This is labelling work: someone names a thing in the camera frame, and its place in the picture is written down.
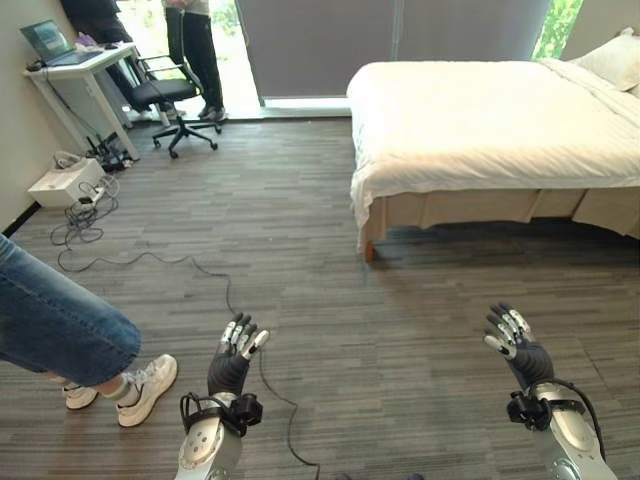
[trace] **chair armrest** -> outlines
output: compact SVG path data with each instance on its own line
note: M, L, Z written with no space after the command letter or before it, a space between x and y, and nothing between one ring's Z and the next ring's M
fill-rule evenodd
M180 65L174 65L172 67L162 67L162 68L150 68L149 70L147 70L147 72L164 72L166 70L176 70L176 69L182 69L182 64Z
M169 55L156 55L155 57L138 57L138 62L144 62L145 60L156 60L158 58L169 58Z

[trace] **pillow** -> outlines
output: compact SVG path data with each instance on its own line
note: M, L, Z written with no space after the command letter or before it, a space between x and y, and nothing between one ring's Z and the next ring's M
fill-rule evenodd
M633 29L624 29L619 36L592 50L572 63L627 91L640 84L640 37Z

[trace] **bed leg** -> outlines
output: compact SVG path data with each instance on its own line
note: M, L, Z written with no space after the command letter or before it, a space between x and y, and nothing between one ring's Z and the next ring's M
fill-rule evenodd
M364 261L367 263L373 262L373 256L375 254L375 250L373 248L373 242L368 241L364 247Z

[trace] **white box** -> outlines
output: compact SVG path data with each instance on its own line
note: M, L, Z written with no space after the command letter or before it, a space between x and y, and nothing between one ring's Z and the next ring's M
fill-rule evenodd
M96 186L105 173L95 158L83 158L64 170L49 170L28 192L47 208L70 207L80 197L86 197L88 185Z

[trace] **gray curtain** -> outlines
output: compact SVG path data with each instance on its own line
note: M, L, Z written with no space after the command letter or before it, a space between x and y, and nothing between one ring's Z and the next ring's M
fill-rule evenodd
M236 0L262 98L342 97L362 65L528 60L549 0Z

